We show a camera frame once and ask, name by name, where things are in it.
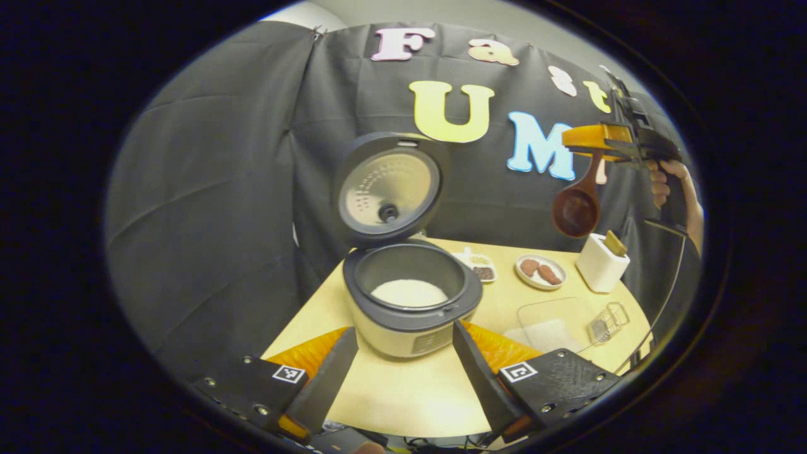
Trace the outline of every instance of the hand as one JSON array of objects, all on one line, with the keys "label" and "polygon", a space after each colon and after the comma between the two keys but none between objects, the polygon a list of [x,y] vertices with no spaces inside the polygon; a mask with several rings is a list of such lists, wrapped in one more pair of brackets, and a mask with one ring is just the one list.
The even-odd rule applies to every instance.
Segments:
[{"label": "hand", "polygon": [[384,454],[384,447],[378,443],[368,441],[350,454]]},{"label": "hand", "polygon": [[[681,180],[681,187],[684,189],[684,199],[687,204],[687,233],[692,242],[695,243],[695,248],[698,255],[700,255],[701,247],[703,247],[704,209],[698,203],[695,185],[692,183],[689,169],[678,161],[661,161],[661,167],[664,172],[675,175]],[[653,204],[661,209],[662,205],[667,202],[667,196],[670,195],[667,175],[659,170],[659,165],[656,161],[648,161],[647,168],[650,169],[650,192],[653,193]]]}]

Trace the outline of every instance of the blue letter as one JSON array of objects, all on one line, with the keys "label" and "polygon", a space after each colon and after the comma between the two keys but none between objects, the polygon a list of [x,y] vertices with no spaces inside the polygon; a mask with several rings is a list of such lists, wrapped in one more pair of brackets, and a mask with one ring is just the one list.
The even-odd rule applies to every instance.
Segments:
[{"label": "blue letter", "polygon": [[512,158],[508,159],[507,167],[520,172],[529,172],[533,163],[529,161],[532,152],[533,161],[538,171],[543,173],[554,156],[550,167],[550,175],[557,179],[575,179],[575,169],[571,166],[571,151],[563,146],[563,131],[571,126],[556,123],[550,131],[550,136],[544,136],[541,126],[534,116],[524,112],[510,112],[508,118],[516,125],[516,146]]}]

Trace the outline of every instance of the rice cooker lid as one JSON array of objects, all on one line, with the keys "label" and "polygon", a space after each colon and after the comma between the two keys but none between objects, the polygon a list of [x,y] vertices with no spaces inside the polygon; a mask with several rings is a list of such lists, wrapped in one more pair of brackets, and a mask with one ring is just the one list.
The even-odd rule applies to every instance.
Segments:
[{"label": "rice cooker lid", "polygon": [[449,170],[445,146],[404,132],[353,141],[337,168],[332,208],[340,236],[366,248],[400,242],[436,212]]}]

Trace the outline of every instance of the pink letter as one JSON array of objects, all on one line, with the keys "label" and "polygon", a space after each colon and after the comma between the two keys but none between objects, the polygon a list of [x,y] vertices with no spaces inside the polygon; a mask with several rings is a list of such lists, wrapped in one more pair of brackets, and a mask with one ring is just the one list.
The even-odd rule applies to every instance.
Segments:
[{"label": "pink letter", "polygon": [[382,28],[375,33],[381,36],[381,44],[378,45],[378,52],[370,58],[373,61],[409,60],[412,54],[404,46],[411,50],[420,50],[423,47],[423,38],[435,36],[431,28]]}]

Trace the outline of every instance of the felt letter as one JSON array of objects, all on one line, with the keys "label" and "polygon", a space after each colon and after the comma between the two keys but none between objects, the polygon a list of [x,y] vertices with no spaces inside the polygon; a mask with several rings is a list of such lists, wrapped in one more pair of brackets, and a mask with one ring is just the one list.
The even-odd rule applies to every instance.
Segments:
[{"label": "felt letter", "polygon": [[563,132],[571,129],[571,126],[556,123],[549,137],[546,137],[534,116],[514,111],[508,114],[508,118],[516,125],[516,145],[512,158],[507,161],[509,169],[529,172],[533,169],[533,163],[529,161],[529,155],[532,154],[537,170],[543,173],[554,157],[550,175],[557,179],[575,179],[571,151],[563,146],[562,138]]},{"label": "felt letter", "polygon": [[588,93],[591,94],[594,105],[605,113],[611,113],[611,107],[605,103],[605,100],[608,98],[608,94],[600,89],[597,82],[585,81],[583,82],[583,85],[588,87]]},{"label": "felt letter", "polygon": [[512,51],[505,44],[494,40],[470,40],[468,55],[481,61],[498,62],[502,65],[518,65],[518,59],[512,55]]},{"label": "felt letter", "polygon": [[420,50],[424,38],[435,36],[431,28],[382,28],[376,30],[375,34],[381,36],[381,44],[378,45],[378,52],[370,57],[374,61],[409,60],[412,54],[404,46],[411,50]]},{"label": "felt letter", "polygon": [[415,125],[426,136],[437,141],[472,142],[484,136],[490,124],[488,100],[493,90],[486,86],[463,85],[468,95],[470,119],[465,124],[451,124],[445,119],[445,94],[451,85],[445,82],[418,81],[409,84],[415,92]]},{"label": "felt letter", "polygon": [[557,66],[550,66],[548,70],[552,74],[552,83],[555,84],[558,90],[569,96],[577,96],[577,88],[572,85],[569,73]]}]

